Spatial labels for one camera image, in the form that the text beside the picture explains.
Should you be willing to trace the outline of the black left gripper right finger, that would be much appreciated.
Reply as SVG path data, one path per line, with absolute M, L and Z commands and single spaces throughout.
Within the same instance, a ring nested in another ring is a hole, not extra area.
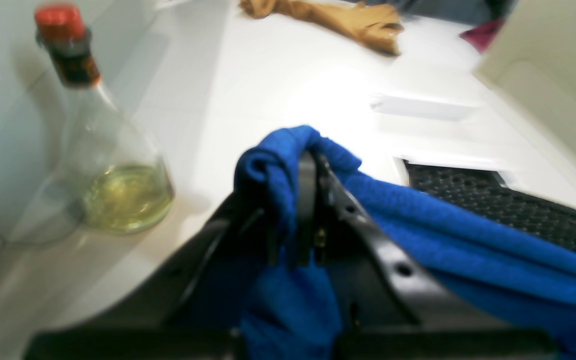
M 298 165 L 297 264 L 325 269 L 343 331 L 334 360 L 555 360 L 544 331 L 512 326 L 447 289 L 371 218 L 320 152 Z

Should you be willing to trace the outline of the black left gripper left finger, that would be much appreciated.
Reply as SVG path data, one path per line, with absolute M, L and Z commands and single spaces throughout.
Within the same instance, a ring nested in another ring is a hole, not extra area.
M 232 193 L 130 294 L 97 315 L 30 341 L 25 360 L 249 360 L 247 294 L 276 264 L 269 205 Z

